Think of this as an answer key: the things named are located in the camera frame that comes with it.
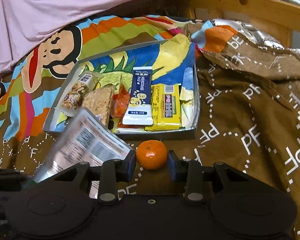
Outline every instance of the cardboard box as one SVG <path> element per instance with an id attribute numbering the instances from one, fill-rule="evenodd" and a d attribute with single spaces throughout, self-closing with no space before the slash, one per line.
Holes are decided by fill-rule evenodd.
<path id="1" fill-rule="evenodd" d="M 70 73 L 68 74 L 67 78 L 65 79 L 64 83 L 62 84 L 59 93 L 53 102 L 53 105 L 48 113 L 48 116 L 46 118 L 46 121 L 43 125 L 43 131 L 54 135 L 54 136 L 59 136 L 62 131 L 57 131 L 56 130 L 56 125 L 57 121 L 60 116 L 60 112 L 55 109 L 55 107 L 58 105 L 58 102 L 60 101 L 61 98 L 63 98 L 65 93 L 68 92 L 68 86 L 70 85 L 71 80 L 73 77 L 77 77 L 80 74 L 80 64 L 86 61 L 90 61 L 95 58 L 103 57 L 106 55 L 114 54 L 117 52 L 122 52 L 122 51 L 127 51 L 127 50 L 133 50 L 133 49 L 138 49 L 141 47 L 149 46 L 149 45 L 154 45 L 154 44 L 163 44 L 167 40 L 163 41 L 149 41 L 149 42 L 144 42 L 140 44 L 134 44 L 134 45 L 129 45 L 129 46 L 124 46 L 120 47 L 117 49 L 112 49 L 110 51 L 104 52 L 104 53 L 99 53 L 91 57 L 84 58 L 82 60 L 79 60 Z M 200 113 L 200 96 L 199 96 L 199 84 L 198 84 L 198 77 L 197 77 L 197 69 L 196 66 L 193 66 L 194 68 L 194 109 L 195 109 L 195 116 L 194 116 L 194 121 L 191 127 L 189 128 L 181 128 L 178 130 L 170 130 L 170 131 L 147 131 L 147 132 L 120 132 L 116 133 L 116 135 L 123 139 L 123 140 L 187 140 L 187 139 L 195 139 L 196 136 L 196 130 L 197 130 L 197 123 L 199 119 L 199 113 Z"/>

